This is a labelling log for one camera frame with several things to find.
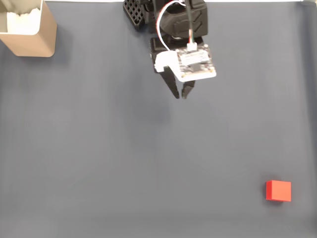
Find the black cable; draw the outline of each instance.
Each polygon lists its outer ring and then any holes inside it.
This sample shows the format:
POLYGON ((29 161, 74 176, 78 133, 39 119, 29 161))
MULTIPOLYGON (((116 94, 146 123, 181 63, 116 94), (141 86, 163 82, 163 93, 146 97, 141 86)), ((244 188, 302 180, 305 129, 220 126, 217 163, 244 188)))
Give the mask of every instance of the black cable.
POLYGON ((185 0, 185 5, 186 5, 186 12, 188 15, 188 21, 189 21, 189 33, 190 33, 190 38, 192 42, 194 42, 194 36, 193 36, 193 21, 192 21, 192 9, 190 7, 190 2, 189 0, 185 0))

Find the red cube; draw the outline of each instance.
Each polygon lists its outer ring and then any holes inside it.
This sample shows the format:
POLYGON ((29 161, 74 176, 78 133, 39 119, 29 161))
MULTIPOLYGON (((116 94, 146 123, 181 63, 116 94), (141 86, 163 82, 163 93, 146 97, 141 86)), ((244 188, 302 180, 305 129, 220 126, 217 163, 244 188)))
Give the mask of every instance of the red cube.
POLYGON ((266 199, 271 201, 290 202, 291 182, 276 180, 267 181, 266 199))

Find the wire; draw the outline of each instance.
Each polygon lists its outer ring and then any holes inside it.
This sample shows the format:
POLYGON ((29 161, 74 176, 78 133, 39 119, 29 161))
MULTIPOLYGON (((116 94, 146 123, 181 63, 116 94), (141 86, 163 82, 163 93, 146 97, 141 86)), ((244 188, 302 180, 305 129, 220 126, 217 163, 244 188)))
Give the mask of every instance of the wire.
POLYGON ((157 32, 158 32, 158 37, 159 37, 159 40, 162 42, 162 44, 164 45, 164 47, 170 51, 169 47, 165 44, 163 38, 162 38, 162 35, 160 33, 160 28, 159 28, 159 23, 163 17, 163 14, 164 12, 166 11, 166 9, 168 9, 169 6, 173 5, 174 3, 178 3, 182 6, 186 6, 183 2, 181 2, 180 0, 173 0, 173 1, 170 1, 169 3, 167 3, 163 8, 162 10, 159 12, 158 14, 158 20, 157 20, 157 32))
POLYGON ((189 30, 188 30, 189 43, 194 43, 192 11, 191 11, 189 0, 185 0, 185 5, 186 5, 186 12, 188 15, 188 22, 189 22, 189 30))

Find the tan box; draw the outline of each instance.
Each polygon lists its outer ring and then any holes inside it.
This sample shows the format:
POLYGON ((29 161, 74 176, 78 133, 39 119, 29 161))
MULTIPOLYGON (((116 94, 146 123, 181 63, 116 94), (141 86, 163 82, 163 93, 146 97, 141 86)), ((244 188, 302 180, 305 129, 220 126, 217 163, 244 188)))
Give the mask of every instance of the tan box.
MULTIPOLYGON (((40 29, 35 35, 7 33, 6 9, 5 11, 1 11, 0 5, 0 30, 5 31, 0 32, 0 40, 2 40, 16 56, 51 57, 55 53, 57 24, 47 4, 41 0, 38 2, 38 5, 40 5, 41 20, 40 29)), ((31 9, 28 8, 27 13, 33 8, 36 8, 36 6, 31 6, 31 9)), ((21 14, 22 12, 19 12, 20 10, 21 9, 15 10, 15 13, 21 14)))

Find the cardboard box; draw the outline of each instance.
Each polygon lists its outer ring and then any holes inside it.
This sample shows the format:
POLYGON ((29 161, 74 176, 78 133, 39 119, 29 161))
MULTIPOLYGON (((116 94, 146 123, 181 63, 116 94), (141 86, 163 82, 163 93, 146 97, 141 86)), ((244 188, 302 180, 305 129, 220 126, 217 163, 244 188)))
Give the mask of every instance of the cardboard box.
POLYGON ((8 7, 2 4, 0 5, 0 40, 16 56, 51 57, 55 53, 57 24, 47 4, 43 0, 13 1, 16 1, 14 12, 17 14, 29 13, 37 7, 40 9, 40 29, 35 35, 9 34, 6 27, 6 12, 12 10, 7 10, 8 7))

